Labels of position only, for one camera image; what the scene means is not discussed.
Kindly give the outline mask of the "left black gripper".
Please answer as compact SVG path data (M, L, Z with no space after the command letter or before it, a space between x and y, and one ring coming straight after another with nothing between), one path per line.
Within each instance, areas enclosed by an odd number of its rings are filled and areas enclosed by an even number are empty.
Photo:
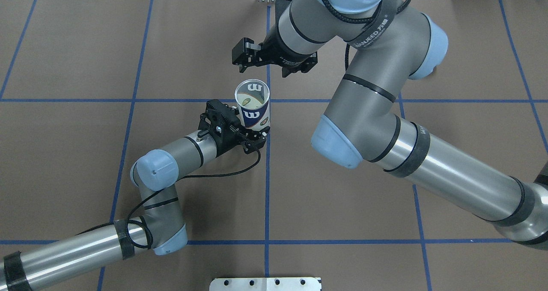
M271 127L260 131L247 129L242 125L233 125L224 121L212 121L212 138L217 147L217 156L221 156L237 145L241 145L245 154L262 149Z

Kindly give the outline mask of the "right grey silver robot arm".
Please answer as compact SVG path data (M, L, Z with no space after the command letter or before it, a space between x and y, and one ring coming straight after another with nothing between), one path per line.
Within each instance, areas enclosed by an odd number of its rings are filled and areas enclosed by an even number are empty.
M547 249L547 166L523 182L470 156L411 120L403 86L435 71L448 37L411 0L277 0L262 42L242 38L232 63L309 72L340 38L356 53L321 115L311 144L339 166L376 164L491 224L507 240Z

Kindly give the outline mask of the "left grey silver robot arm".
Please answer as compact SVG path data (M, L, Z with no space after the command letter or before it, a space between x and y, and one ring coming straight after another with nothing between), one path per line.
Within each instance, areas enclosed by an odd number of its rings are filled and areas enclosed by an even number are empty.
M188 242L176 183L235 147L260 153L270 131L239 120L205 121L198 130L140 157L129 170L136 204L117 219L1 261L3 291L39 291L143 252L168 255Z

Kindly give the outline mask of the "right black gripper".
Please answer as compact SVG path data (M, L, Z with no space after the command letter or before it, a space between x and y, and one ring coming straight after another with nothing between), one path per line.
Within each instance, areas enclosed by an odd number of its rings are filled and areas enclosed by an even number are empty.
M282 78L292 73L307 73L317 65L317 57L314 53L319 49L319 44L310 42L297 35L304 45L297 47L309 48L306 51L295 51L288 47L279 30L270 30L265 40L260 44L247 37L241 40L232 49L232 64L238 67L239 72L245 72L248 67L276 64L282 67Z

